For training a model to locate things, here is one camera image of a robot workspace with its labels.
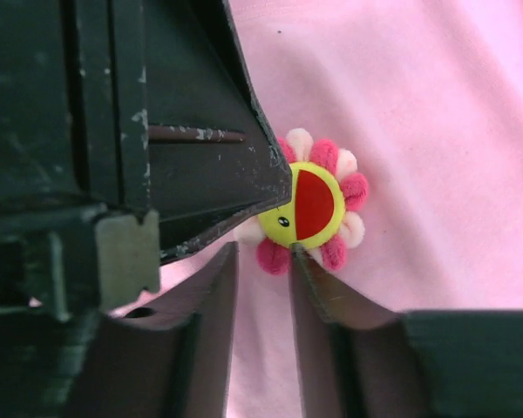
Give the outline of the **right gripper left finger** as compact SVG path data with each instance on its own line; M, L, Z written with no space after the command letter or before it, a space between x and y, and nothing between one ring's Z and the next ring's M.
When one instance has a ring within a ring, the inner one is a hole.
M235 243L123 318L105 317L67 417L222 417L237 284Z

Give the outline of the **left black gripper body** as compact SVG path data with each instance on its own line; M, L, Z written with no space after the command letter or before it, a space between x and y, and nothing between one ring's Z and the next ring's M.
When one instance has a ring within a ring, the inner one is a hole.
M149 2L0 1L0 314L159 289Z

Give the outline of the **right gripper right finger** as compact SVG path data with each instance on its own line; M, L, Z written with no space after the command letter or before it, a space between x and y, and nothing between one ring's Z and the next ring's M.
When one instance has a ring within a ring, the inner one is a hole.
M329 275L299 245L289 289L304 416L430 415L399 315Z

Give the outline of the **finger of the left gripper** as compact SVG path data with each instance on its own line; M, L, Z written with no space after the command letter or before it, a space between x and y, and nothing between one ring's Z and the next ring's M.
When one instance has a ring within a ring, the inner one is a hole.
M289 197L226 1L147 5L151 202L175 261Z

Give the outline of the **plush flower brooch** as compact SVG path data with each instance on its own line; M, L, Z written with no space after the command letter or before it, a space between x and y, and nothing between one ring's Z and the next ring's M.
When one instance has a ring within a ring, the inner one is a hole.
M278 142L292 174L291 201L243 222L234 237L254 247L259 267L272 275L288 271L294 244L337 271L365 234L359 211L368 197L367 178L355 155L330 139L314 140L296 128Z

